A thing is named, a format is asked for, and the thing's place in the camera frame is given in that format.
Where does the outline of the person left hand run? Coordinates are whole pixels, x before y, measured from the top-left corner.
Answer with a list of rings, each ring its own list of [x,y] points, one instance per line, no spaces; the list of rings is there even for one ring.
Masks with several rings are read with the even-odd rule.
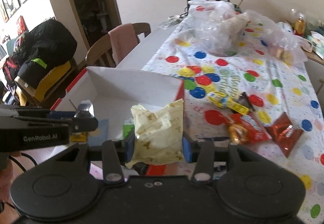
[[[1,188],[4,188],[6,185],[8,185],[12,178],[13,178],[13,165],[12,161],[10,159],[7,159],[7,165],[4,169],[1,170]]]

